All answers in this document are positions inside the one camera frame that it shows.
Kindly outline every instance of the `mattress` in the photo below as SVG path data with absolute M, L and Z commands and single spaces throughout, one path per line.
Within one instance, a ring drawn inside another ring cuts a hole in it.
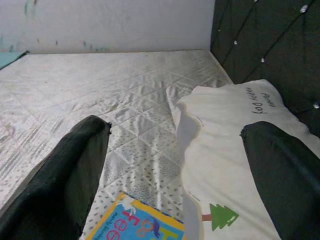
M 83 235 L 121 191 L 183 220 L 172 111 L 231 80 L 206 51 L 26 55 L 0 71 L 0 207 L 78 121 L 112 123 Z

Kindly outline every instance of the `dark tufted headboard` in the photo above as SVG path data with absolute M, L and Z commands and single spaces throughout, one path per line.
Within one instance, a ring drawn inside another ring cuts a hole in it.
M 211 51 L 235 84 L 271 82 L 320 137 L 320 0 L 216 0 Z

